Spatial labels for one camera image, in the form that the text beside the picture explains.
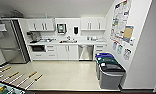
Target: sink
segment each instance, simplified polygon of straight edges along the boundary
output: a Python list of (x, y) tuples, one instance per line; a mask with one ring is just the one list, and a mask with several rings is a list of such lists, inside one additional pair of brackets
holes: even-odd
[(59, 43), (77, 43), (77, 40), (62, 40)]

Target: coffee maker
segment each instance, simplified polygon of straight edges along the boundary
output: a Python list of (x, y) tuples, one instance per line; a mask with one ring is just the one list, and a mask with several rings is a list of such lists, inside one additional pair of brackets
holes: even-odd
[(27, 35), (32, 39), (30, 43), (36, 43), (41, 38), (40, 32), (36, 32), (36, 31), (27, 32)]

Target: upper cabinet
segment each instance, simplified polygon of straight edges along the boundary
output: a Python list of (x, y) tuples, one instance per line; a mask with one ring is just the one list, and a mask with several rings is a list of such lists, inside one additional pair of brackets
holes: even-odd
[(105, 30), (106, 18), (81, 18), (81, 30)]
[(54, 19), (27, 19), (30, 31), (55, 31)]

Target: floor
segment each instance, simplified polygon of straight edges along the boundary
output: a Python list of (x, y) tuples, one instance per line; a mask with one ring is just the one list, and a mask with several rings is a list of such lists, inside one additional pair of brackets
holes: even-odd
[(120, 91), (100, 89), (94, 61), (33, 61), (27, 64), (10, 64), (8, 66), (11, 66), (11, 69), (1, 73), (4, 76), (0, 78), (0, 81), (15, 72), (19, 72), (19, 74), (6, 80), (6, 83), (24, 74), (13, 85), (17, 85), (31, 73), (37, 71), (33, 77), (20, 86), (22, 88), (43, 74), (28, 90)]

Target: microwave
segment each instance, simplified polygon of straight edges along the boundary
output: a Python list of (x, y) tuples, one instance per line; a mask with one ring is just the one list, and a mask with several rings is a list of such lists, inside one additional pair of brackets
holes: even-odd
[(45, 52), (45, 45), (32, 45), (31, 49), (33, 52)]
[(57, 24), (58, 33), (65, 34), (67, 32), (66, 24)]

